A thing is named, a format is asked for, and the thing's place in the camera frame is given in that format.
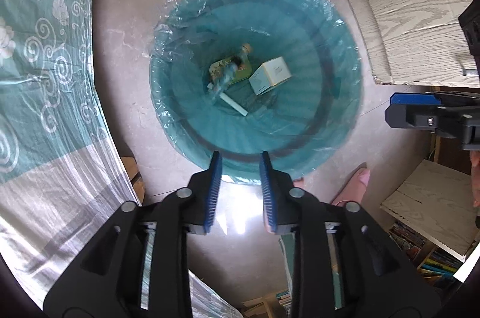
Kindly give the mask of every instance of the white flower pattern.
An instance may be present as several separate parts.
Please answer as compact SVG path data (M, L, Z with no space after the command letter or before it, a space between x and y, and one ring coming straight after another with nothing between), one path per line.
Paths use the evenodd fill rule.
M3 60L14 54L15 42L12 41L14 34L11 27L5 24L3 17L0 17L0 66L3 66Z
M64 0L53 0L52 15L62 26L68 25L68 9Z

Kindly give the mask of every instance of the gray floor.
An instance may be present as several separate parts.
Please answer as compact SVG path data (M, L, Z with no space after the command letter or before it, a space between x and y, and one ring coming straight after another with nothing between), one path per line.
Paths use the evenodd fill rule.
M395 91L415 87L376 85L358 26L347 0L331 0L358 44L364 74L361 114L347 143L305 179L306 189L330 201L360 165L371 169L364 207L382 225L379 209L426 154L428 136L390 129L385 108ZM147 202L186 185L198 168L165 137L150 101L148 50L165 0L93 0L95 84L121 155L133 155ZM211 235L192 237L190 267L233 305L286 286L278 239L263 231L258 187L223 184Z

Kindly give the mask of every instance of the foot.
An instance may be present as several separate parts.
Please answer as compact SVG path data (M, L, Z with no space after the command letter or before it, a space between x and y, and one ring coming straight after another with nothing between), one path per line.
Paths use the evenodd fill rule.
M352 178L346 183L345 188L333 200L332 204L343 206L346 202L354 201L360 203L367 191L370 179L370 169L361 168L355 172Z

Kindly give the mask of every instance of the white stick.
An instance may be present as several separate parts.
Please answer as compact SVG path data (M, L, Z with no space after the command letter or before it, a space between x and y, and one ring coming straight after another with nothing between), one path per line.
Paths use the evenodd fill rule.
M212 83L209 83L207 85L207 88L208 89L212 89L213 88L213 84ZM232 107L234 110L236 110L237 112L240 112L243 116L247 116L248 115L248 111L246 109L244 109L239 103L237 103L235 100L233 100L231 97L227 96L225 93L220 93L219 94L220 98L225 102L227 103L230 107Z

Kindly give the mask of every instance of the small cardboard box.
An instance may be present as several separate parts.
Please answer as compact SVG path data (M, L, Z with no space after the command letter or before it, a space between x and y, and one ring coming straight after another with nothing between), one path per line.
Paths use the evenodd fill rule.
M248 79L255 95L261 95L292 77L283 57L273 58L261 66Z

